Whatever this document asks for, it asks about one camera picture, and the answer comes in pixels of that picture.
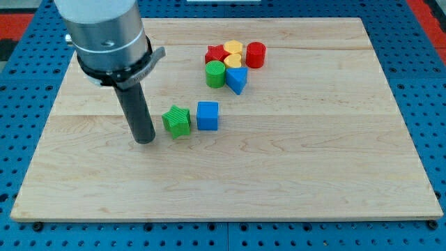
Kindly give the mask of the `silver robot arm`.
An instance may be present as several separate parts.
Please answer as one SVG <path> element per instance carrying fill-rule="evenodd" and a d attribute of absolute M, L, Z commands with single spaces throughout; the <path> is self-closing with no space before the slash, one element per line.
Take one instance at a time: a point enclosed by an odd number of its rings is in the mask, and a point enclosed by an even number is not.
<path fill-rule="evenodd" d="M 66 42 L 97 84 L 121 90 L 140 83 L 165 56 L 153 50 L 136 0 L 55 0 L 66 24 Z"/>

